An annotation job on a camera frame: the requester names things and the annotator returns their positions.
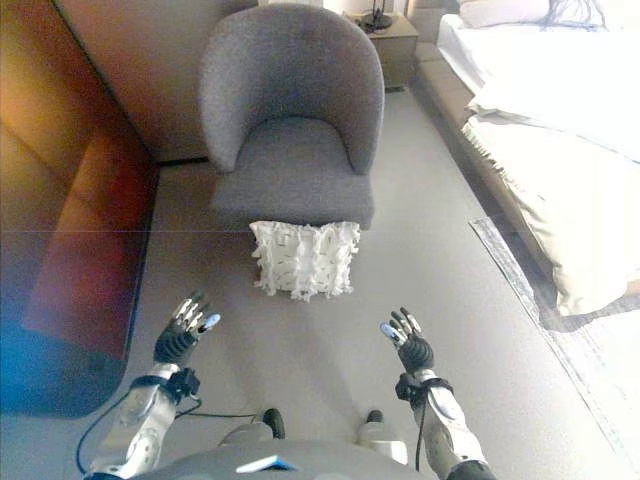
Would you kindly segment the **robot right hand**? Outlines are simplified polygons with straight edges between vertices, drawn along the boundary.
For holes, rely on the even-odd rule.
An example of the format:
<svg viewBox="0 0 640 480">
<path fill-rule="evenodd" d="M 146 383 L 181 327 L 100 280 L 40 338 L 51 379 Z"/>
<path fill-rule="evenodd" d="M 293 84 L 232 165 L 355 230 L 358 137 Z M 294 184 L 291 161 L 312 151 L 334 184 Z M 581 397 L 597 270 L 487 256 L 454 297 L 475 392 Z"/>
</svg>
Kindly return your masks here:
<svg viewBox="0 0 640 480">
<path fill-rule="evenodd" d="M 405 307 L 392 311 L 391 318 L 380 324 L 380 331 L 391 341 L 408 374 L 433 368 L 433 349 L 423 337 L 416 317 Z"/>
</svg>

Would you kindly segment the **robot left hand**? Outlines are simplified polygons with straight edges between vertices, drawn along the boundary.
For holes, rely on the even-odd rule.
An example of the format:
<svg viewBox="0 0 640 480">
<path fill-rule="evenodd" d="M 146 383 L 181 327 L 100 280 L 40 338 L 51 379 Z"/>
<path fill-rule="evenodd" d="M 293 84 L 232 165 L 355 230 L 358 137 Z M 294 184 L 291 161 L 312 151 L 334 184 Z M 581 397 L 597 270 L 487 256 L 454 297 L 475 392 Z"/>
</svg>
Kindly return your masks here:
<svg viewBox="0 0 640 480">
<path fill-rule="evenodd" d="M 196 290 L 175 308 L 169 322 L 157 338 L 153 359 L 157 363 L 171 363 L 183 368 L 200 337 L 209 332 L 221 315 L 210 309 L 205 294 Z"/>
</svg>

